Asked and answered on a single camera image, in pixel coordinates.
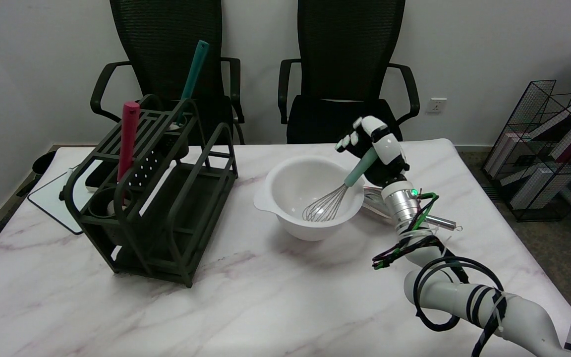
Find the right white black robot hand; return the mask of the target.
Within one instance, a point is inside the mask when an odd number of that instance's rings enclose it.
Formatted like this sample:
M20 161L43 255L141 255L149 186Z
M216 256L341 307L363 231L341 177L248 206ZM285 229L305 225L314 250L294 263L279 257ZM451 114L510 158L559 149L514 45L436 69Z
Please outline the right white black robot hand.
M337 152L348 151L362 158L370 149L378 158L364 173L365 178L375 186L387 187L395 181L405 180L410 169L406 155L390 127L374 116L358 118L351 132L342 136L335 145Z

